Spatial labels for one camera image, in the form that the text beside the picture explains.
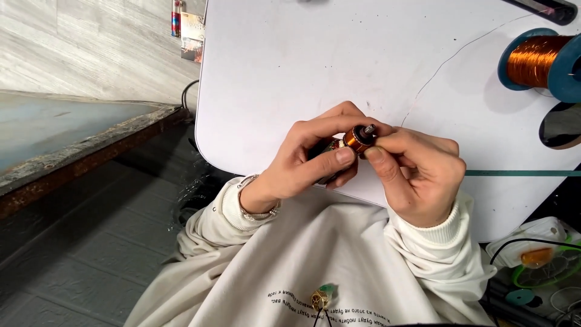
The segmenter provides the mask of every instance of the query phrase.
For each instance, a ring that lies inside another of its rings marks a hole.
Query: white sweatshirt
[[[312,326],[311,295],[325,284],[337,287],[333,327],[492,325],[477,301],[496,270],[482,265],[468,234],[469,196],[460,193],[443,224],[423,229],[312,187],[258,222],[241,213],[242,180],[189,219],[125,327]],[[329,326],[324,314],[317,326]]]

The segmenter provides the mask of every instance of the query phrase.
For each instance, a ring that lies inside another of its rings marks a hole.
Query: fingernail
[[[369,160],[369,162],[374,164],[378,164],[383,161],[383,153],[378,147],[371,147],[365,150],[365,157],[367,160]]]
[[[335,155],[341,165],[350,164],[355,160],[355,152],[351,148],[341,148]]]

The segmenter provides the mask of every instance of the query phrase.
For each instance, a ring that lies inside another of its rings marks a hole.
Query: white tabletop
[[[458,141],[468,169],[574,169],[578,147],[539,140],[558,101],[510,91],[496,75],[505,47],[536,27],[573,35],[581,24],[560,27],[500,0],[209,1],[198,147],[247,175],[268,166],[293,122],[348,99],[388,124],[407,115],[404,127]],[[474,238],[507,235],[563,179],[466,177]],[[385,206],[366,162],[338,191]]]

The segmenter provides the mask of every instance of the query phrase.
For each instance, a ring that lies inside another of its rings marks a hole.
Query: silver bracelet
[[[242,189],[244,189],[248,184],[252,183],[255,179],[257,179],[258,176],[260,176],[260,175],[254,174],[254,175],[248,176],[243,181],[241,181],[240,184],[238,184],[238,188],[239,188],[239,190],[238,190],[238,204],[240,204],[240,210],[242,211],[242,216],[244,216],[244,218],[251,220],[251,221],[263,221],[263,220],[270,218],[272,216],[276,216],[280,212],[279,209],[281,207],[281,200],[278,200],[278,202],[274,206],[274,208],[270,209],[270,211],[268,211],[266,214],[256,214],[256,215],[249,214],[248,212],[246,212],[246,210],[244,210],[244,208],[242,208],[242,204],[240,203],[240,195],[242,194]]]

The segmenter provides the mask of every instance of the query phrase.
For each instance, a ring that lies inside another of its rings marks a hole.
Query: wire spool
[[[556,99],[581,102],[581,34],[533,29],[519,35],[498,62],[498,79],[510,90],[547,88]]]

